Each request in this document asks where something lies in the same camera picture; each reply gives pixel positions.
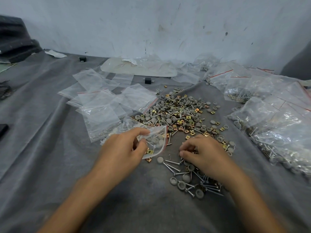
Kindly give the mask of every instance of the forearm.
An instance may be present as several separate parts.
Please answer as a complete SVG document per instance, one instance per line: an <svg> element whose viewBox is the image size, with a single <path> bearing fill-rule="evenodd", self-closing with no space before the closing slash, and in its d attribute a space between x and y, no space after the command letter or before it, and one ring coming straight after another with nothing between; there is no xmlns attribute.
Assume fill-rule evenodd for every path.
<svg viewBox="0 0 311 233"><path fill-rule="evenodd" d="M274 218L251 179L242 171L236 173L227 188L248 232L286 232Z"/></svg>
<svg viewBox="0 0 311 233"><path fill-rule="evenodd" d="M98 189L97 183L88 176L80 179L69 197L38 233L72 233L78 231L91 211L110 191L109 187L105 191L104 183L102 183L104 193L95 191Z"/></svg>

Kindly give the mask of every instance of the gray fabric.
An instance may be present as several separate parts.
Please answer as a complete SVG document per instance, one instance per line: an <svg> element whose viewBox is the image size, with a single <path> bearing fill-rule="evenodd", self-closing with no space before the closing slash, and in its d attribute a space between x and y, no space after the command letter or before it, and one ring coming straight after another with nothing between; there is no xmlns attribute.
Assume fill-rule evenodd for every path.
<svg viewBox="0 0 311 233"><path fill-rule="evenodd" d="M0 102L0 123L10 126L0 141L0 232L35 232L69 195L76 180L92 167L99 141L91 143L82 115L57 94L74 84L76 74L94 68L105 58L87 57L80 63L77 55L62 59L43 52L0 74L16 90ZM143 83L135 76L132 84ZM153 78L142 84L165 95L174 87L187 88L167 78ZM238 103L225 101L223 95L205 83L192 86L182 94L205 101L216 101L221 108L209 120L227 124L223 136L236 143L232 158L250 175L265 201L290 232L310 230L311 186L302 176L272 166L249 139L223 116ZM185 140L178 132L163 154L178 161L178 147ZM142 161L92 212L82 232L243 232L230 195L206 194L203 200L191 199L169 184L169 170Z"/></svg>

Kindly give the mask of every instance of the person's left hand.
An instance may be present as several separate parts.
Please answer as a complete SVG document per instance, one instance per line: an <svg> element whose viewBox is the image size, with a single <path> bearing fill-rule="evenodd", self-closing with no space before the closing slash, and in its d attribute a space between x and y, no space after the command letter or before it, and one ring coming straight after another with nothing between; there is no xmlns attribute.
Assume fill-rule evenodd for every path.
<svg viewBox="0 0 311 233"><path fill-rule="evenodd" d="M146 139L139 142L138 135L148 135L145 128L134 128L121 134L113 134L103 144L98 160L88 174L88 179L95 179L103 184L103 195L125 179L140 163L148 146Z"/></svg>

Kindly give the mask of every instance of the dark object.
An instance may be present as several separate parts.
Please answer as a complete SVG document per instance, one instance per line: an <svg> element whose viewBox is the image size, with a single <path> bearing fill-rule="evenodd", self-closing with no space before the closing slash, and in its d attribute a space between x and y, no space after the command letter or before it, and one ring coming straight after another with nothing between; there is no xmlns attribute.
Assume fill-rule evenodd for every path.
<svg viewBox="0 0 311 233"><path fill-rule="evenodd" d="M7 124L0 124L0 138L5 134L5 132L9 129Z"/></svg>
<svg viewBox="0 0 311 233"><path fill-rule="evenodd" d="M0 100L4 100L5 98L9 97L13 90L12 88L8 85L8 81L4 81L0 83Z"/></svg>
<svg viewBox="0 0 311 233"><path fill-rule="evenodd" d="M80 62L86 62L86 57L85 56L79 57L79 59L80 59Z"/></svg>
<svg viewBox="0 0 311 233"><path fill-rule="evenodd" d="M21 18L0 15L0 62L16 63L42 49Z"/></svg>
<svg viewBox="0 0 311 233"><path fill-rule="evenodd" d="M151 78L145 78L145 84L151 84Z"/></svg>

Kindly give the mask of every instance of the white wall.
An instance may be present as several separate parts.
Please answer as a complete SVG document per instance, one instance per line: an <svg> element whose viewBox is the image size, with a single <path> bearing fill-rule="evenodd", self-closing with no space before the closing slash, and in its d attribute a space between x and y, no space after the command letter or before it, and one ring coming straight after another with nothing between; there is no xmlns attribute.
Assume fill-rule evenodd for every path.
<svg viewBox="0 0 311 233"><path fill-rule="evenodd" d="M188 62L212 52L277 72L311 40L311 0L0 0L0 14L56 51Z"/></svg>

